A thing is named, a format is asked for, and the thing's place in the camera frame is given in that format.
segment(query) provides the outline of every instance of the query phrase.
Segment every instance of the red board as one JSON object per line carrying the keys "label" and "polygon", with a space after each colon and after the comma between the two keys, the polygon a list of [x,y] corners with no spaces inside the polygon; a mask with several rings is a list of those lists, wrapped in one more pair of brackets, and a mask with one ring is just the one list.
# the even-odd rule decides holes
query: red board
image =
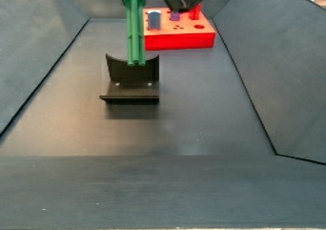
{"label": "red board", "polygon": [[[160,30],[148,30],[148,10],[160,10]],[[147,51],[213,48],[217,31],[203,13],[199,20],[191,20],[184,12],[179,21],[171,21],[170,14],[168,8],[144,9]]]}

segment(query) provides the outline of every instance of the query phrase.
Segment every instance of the bin floor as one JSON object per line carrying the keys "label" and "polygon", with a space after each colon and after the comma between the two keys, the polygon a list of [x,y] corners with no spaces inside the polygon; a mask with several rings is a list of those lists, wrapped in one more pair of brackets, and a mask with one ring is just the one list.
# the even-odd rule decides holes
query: bin floor
{"label": "bin floor", "polygon": [[108,105],[94,20],[0,140],[0,229],[326,227],[326,167],[277,157],[221,38],[160,54],[158,105]]}

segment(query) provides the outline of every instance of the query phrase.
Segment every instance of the red block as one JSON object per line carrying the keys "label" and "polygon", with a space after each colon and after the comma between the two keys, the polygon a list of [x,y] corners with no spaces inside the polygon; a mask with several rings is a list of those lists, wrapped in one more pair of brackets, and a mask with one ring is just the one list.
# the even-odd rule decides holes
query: red block
{"label": "red block", "polygon": [[[160,10],[162,12],[160,30],[148,30],[148,10]],[[199,20],[191,20],[188,12],[184,12],[180,14],[179,21],[171,21],[170,14],[168,8],[144,9],[146,50],[213,48],[217,31],[203,13],[199,12]]]}

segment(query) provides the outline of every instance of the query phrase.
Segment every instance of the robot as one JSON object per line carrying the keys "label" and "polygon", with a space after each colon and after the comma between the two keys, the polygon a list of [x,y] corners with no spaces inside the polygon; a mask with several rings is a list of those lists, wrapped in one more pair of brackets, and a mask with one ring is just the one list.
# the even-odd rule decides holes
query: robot
{"label": "robot", "polygon": [[[127,15],[127,60],[106,54],[110,85],[106,102],[159,102],[159,55],[146,59],[143,8],[147,0],[122,0]],[[174,12],[192,10],[203,0],[166,0]]]}

